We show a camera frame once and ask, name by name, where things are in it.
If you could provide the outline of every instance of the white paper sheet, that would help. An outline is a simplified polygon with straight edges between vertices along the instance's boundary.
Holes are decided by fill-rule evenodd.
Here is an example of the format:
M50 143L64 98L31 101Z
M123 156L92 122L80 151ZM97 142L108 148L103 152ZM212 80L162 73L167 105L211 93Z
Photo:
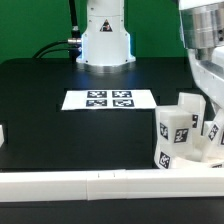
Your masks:
M62 110L154 109L150 90L68 91Z

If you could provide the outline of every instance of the white edge strip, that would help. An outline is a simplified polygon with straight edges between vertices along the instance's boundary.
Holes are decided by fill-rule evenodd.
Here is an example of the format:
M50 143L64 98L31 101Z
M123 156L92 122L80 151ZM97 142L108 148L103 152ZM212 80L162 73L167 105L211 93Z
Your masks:
M1 173L0 202L224 196L224 170Z
M212 5L216 3L223 2L223 0L180 0L179 1L179 10L192 9L196 7L202 7L205 5Z
M0 125L0 147L4 143L4 134L3 134L3 128L2 125Z

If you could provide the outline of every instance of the black tabletop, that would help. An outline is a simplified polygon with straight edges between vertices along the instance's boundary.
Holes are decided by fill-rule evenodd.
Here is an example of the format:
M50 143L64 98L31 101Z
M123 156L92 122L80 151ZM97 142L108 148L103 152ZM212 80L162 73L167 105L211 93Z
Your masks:
M181 91L201 93L185 58L138 59L115 74L85 72L62 59L7 61L0 66L0 169L152 168L154 110L61 111L67 90L88 89L150 89L158 105L177 104ZM222 198L2 203L0 223L205 224L223 222L223 210Z

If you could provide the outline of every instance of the green wall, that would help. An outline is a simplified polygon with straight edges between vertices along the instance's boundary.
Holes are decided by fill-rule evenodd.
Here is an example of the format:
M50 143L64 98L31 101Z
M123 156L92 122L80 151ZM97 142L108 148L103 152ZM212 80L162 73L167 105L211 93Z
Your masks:
M81 30L86 1L76 0ZM171 0L126 0L126 28L137 57L185 55L179 38L179 14ZM68 0L0 0L0 63L30 58L42 46L70 37ZM59 52L49 57L68 57Z

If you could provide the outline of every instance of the white robot housing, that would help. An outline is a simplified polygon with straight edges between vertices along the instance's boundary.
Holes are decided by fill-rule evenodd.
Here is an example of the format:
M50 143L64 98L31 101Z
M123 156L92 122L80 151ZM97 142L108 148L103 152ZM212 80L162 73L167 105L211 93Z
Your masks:
M224 0L180 0L182 39L195 83L224 109Z
M124 0L88 0L87 21L78 67L100 73L131 67L135 57L124 28Z

